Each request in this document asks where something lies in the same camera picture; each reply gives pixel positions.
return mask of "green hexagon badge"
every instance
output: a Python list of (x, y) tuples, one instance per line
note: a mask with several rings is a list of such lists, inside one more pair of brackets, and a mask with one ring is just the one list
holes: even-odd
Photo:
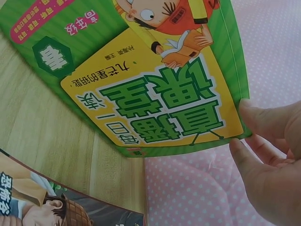
[(74, 62), (69, 47), (45, 36), (32, 47), (39, 68), (49, 74), (63, 78), (74, 70)]

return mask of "brown hat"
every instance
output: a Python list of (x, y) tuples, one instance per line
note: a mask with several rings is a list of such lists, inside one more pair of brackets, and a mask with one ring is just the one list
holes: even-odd
[(93, 226), (93, 221), (82, 206), (67, 199), (64, 194), (62, 194), (62, 199), (66, 201), (66, 216), (62, 226)]

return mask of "pink label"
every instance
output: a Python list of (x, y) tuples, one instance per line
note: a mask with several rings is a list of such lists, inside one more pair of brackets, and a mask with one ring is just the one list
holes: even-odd
[(97, 23), (99, 16), (93, 10), (86, 12), (84, 17), (78, 17), (74, 23), (67, 24), (65, 30), (69, 35), (75, 35), (79, 30), (84, 30), (88, 28), (89, 24)]
[(41, 26), (73, 2), (74, 0), (37, 0), (10, 30), (11, 39), (17, 44), (24, 43)]

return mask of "book cover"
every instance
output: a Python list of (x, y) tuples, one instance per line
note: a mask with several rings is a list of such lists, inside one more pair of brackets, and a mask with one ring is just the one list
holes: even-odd
[(144, 226), (144, 215), (64, 187), (0, 149), (0, 226)]
[(127, 157), (191, 153), (249, 131), (230, 0), (7, 0), (0, 26), (37, 75)]

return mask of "cartoon eye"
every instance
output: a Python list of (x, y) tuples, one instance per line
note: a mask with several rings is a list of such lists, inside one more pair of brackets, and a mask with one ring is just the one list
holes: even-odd
[(151, 11), (150, 9), (145, 9), (145, 10), (142, 10), (140, 16), (143, 20), (149, 21), (154, 18), (154, 12)]

